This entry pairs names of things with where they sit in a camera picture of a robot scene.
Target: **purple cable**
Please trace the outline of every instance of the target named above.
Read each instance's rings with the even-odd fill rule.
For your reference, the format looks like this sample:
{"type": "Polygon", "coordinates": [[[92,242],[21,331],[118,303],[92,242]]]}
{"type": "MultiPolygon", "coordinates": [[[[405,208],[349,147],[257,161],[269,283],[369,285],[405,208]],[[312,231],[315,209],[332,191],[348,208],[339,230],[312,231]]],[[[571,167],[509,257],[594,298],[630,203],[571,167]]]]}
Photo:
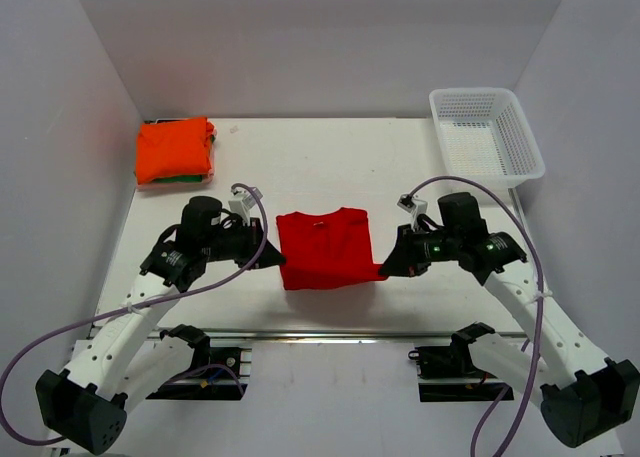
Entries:
{"type": "MultiPolygon", "coordinates": [[[[222,287],[223,285],[231,282],[236,277],[238,277],[240,274],[242,274],[246,270],[250,269],[253,266],[253,264],[256,263],[256,261],[260,257],[260,254],[262,254],[262,251],[264,250],[265,246],[267,245],[267,233],[268,233],[268,230],[269,230],[269,225],[267,223],[267,213],[266,213],[266,211],[264,209],[264,206],[262,205],[262,202],[260,202],[260,197],[254,192],[254,190],[251,187],[249,187],[247,185],[244,185],[244,184],[237,183],[237,184],[233,184],[231,186],[231,188],[232,189],[240,188],[240,189],[244,189],[247,192],[249,192],[249,194],[255,200],[255,202],[256,202],[256,204],[258,206],[258,209],[260,210],[260,217],[262,219],[262,225],[264,226],[264,234],[262,235],[262,240],[260,241],[260,245],[258,246],[258,250],[256,250],[256,253],[254,254],[254,256],[251,257],[251,260],[249,260],[249,262],[247,262],[244,266],[242,266],[240,269],[235,271],[233,274],[229,275],[228,277],[225,277],[224,279],[222,279],[222,280],[220,280],[220,281],[218,281],[218,282],[216,282],[214,284],[210,284],[210,285],[207,285],[205,287],[201,287],[199,289],[189,290],[188,292],[183,292],[181,294],[170,295],[170,296],[165,296],[165,297],[159,297],[157,299],[150,299],[150,300],[147,300],[145,302],[141,302],[139,304],[132,305],[131,306],[132,308],[134,308],[134,309],[145,309],[145,308],[151,307],[153,305],[162,304],[164,302],[171,302],[173,300],[179,300],[179,299],[183,299],[185,297],[190,297],[192,295],[201,294],[201,293],[207,292],[209,290],[217,289],[217,288],[222,287]]],[[[36,447],[44,447],[46,445],[53,445],[53,444],[57,444],[58,442],[62,442],[64,440],[64,437],[56,437],[54,439],[49,439],[49,440],[35,440],[35,439],[31,439],[29,437],[25,437],[24,435],[18,433],[18,431],[16,431],[11,426],[9,421],[7,420],[7,416],[4,413],[4,408],[3,408],[3,405],[2,405],[2,397],[4,395],[4,389],[5,389],[5,386],[7,384],[7,380],[9,378],[9,375],[11,375],[11,372],[13,371],[15,366],[18,364],[18,362],[20,362],[20,360],[26,354],[28,354],[31,350],[33,350],[35,347],[37,347],[38,345],[42,344],[43,342],[46,342],[49,339],[52,339],[53,337],[57,337],[58,335],[64,334],[65,332],[69,332],[71,330],[75,330],[75,329],[78,329],[80,327],[84,327],[85,325],[88,325],[88,324],[93,324],[94,322],[97,322],[99,320],[111,319],[113,317],[119,317],[119,316],[127,314],[127,313],[129,313],[129,309],[128,308],[112,310],[110,312],[105,312],[104,314],[96,315],[95,317],[88,317],[86,319],[79,320],[78,322],[76,322],[74,324],[69,324],[69,325],[66,325],[64,327],[60,327],[59,329],[52,330],[48,334],[45,334],[45,335],[43,335],[41,337],[38,337],[36,340],[34,340],[30,344],[28,344],[24,349],[22,349],[20,352],[18,352],[15,355],[15,357],[13,357],[13,359],[11,359],[11,361],[9,362],[7,367],[4,369],[4,372],[2,372],[2,375],[0,376],[0,425],[7,432],[7,434],[9,434],[10,437],[12,437],[14,440],[17,440],[18,442],[20,442],[22,444],[36,446],[36,447]]]]}
{"type": "Polygon", "coordinates": [[[242,388],[242,384],[240,383],[238,376],[233,372],[233,370],[231,370],[226,365],[222,365],[222,364],[207,364],[207,365],[203,365],[202,367],[198,367],[197,369],[189,370],[182,374],[176,375],[173,379],[169,380],[167,384],[172,384],[174,382],[177,382],[178,380],[188,379],[189,377],[193,377],[194,375],[200,375],[202,374],[202,372],[206,370],[211,370],[211,369],[224,370],[227,374],[229,374],[229,377],[231,377],[233,381],[236,383],[236,386],[240,391],[240,396],[241,397],[244,396],[244,389],[242,388]]]}
{"type": "MultiPolygon", "coordinates": [[[[526,242],[527,247],[529,248],[529,252],[531,253],[531,257],[533,259],[533,263],[536,268],[536,273],[538,275],[538,280],[537,280],[538,292],[540,293],[544,292],[544,276],[542,273],[542,263],[540,262],[540,256],[536,252],[536,249],[533,246],[533,242],[531,241],[531,238],[527,234],[527,231],[524,228],[524,225],[522,225],[522,223],[518,220],[518,218],[514,215],[514,213],[511,212],[511,209],[507,207],[507,205],[500,199],[500,197],[498,197],[496,194],[494,194],[491,190],[486,188],[484,185],[478,184],[477,182],[474,182],[469,179],[465,179],[464,177],[439,176],[439,177],[433,177],[431,179],[425,180],[423,183],[421,183],[415,189],[413,189],[409,194],[409,196],[413,197],[414,194],[418,192],[420,189],[426,187],[429,184],[432,184],[434,182],[438,182],[441,180],[453,180],[456,182],[463,182],[465,184],[469,184],[473,187],[476,187],[482,190],[483,192],[485,192],[487,195],[489,195],[493,200],[495,200],[495,202],[502,208],[502,210],[504,210],[507,213],[509,218],[513,221],[515,226],[518,228],[518,231],[522,234],[522,238],[526,242]]],[[[502,456],[507,450],[507,447],[509,447],[509,444],[511,444],[511,441],[515,437],[516,433],[518,432],[518,428],[522,423],[522,419],[524,418],[524,413],[527,410],[527,405],[529,404],[529,399],[531,398],[531,394],[533,393],[533,386],[535,384],[536,374],[538,372],[538,361],[540,360],[540,342],[542,339],[542,317],[543,317],[542,302],[543,302],[543,299],[540,299],[540,298],[537,299],[538,305],[536,309],[536,323],[535,323],[535,330],[533,335],[533,354],[531,356],[531,367],[529,368],[529,376],[527,377],[527,383],[525,385],[524,392],[522,394],[522,402],[520,402],[520,406],[518,407],[518,411],[516,412],[516,416],[513,419],[513,423],[511,424],[511,427],[509,428],[509,431],[507,432],[506,437],[498,447],[498,450],[496,451],[496,453],[493,454],[493,457],[502,456]]],[[[528,343],[529,342],[527,341],[522,346],[523,351],[527,347],[528,343]]],[[[478,438],[480,437],[480,431],[482,430],[482,427],[484,426],[485,422],[487,421],[491,413],[498,406],[502,398],[506,395],[508,390],[509,390],[509,387],[505,385],[502,391],[496,397],[496,399],[491,403],[489,408],[486,410],[484,415],[480,418],[480,421],[478,422],[478,425],[476,426],[476,429],[473,432],[473,437],[471,438],[471,449],[470,449],[471,457],[476,457],[476,446],[478,444],[478,438]]]]}

